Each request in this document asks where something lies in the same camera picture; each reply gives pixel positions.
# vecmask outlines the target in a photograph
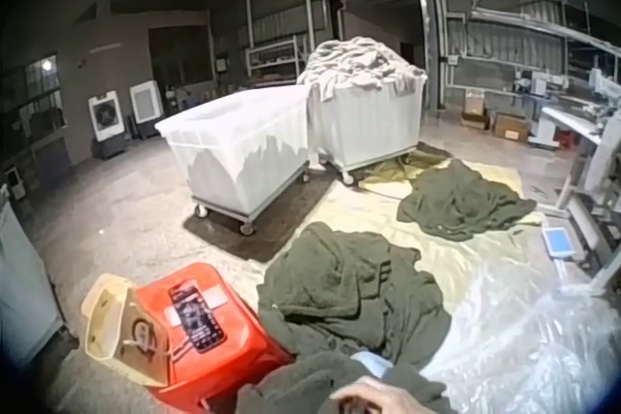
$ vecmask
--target finger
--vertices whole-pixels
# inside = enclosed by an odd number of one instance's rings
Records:
[[[385,383],[381,383],[379,380],[377,380],[376,378],[370,377],[368,375],[362,376],[360,377],[356,383],[366,383],[367,385],[373,387],[373,388],[377,388],[378,390],[390,390],[391,387],[390,385],[386,385]]]
[[[371,402],[380,409],[383,409],[390,400],[390,396],[371,385],[364,382],[355,382],[351,385],[337,390],[330,395],[331,399],[342,401],[348,398],[360,398],[364,401]]]

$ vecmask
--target white towel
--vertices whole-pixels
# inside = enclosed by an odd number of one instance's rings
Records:
[[[310,55],[298,84],[318,87],[321,101],[334,97],[336,87],[351,85],[382,88],[394,86],[398,94],[414,92],[416,78],[425,72],[410,65],[398,53],[370,38],[327,41]]]

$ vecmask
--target shelving unit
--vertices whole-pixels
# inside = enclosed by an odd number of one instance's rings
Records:
[[[245,51],[245,64],[253,87],[295,84],[306,59],[306,42],[296,35],[286,41]],[[266,75],[274,78],[261,79]]]

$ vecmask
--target towel pile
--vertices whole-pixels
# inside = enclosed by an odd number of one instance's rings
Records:
[[[338,413],[329,395],[370,375],[349,359],[363,350],[394,364],[386,383],[436,412],[453,412],[444,386],[418,375],[450,326],[434,277],[414,268],[419,258],[376,233],[309,225],[257,288],[261,324],[296,362],[242,389],[238,414]]]
[[[426,170],[411,185],[411,194],[399,203],[397,220],[416,222],[427,235],[452,241],[507,230],[537,206],[459,159],[445,169]]]
[[[394,86],[399,95],[410,94],[426,79],[397,52],[370,38],[327,41],[310,55],[298,84],[317,87],[321,101],[334,97],[337,87],[382,88]]]

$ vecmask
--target human hand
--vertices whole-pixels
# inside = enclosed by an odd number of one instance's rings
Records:
[[[366,403],[365,412],[370,414],[435,414],[405,390],[381,383],[373,377],[361,377],[337,390],[330,398],[339,403],[362,400]]]

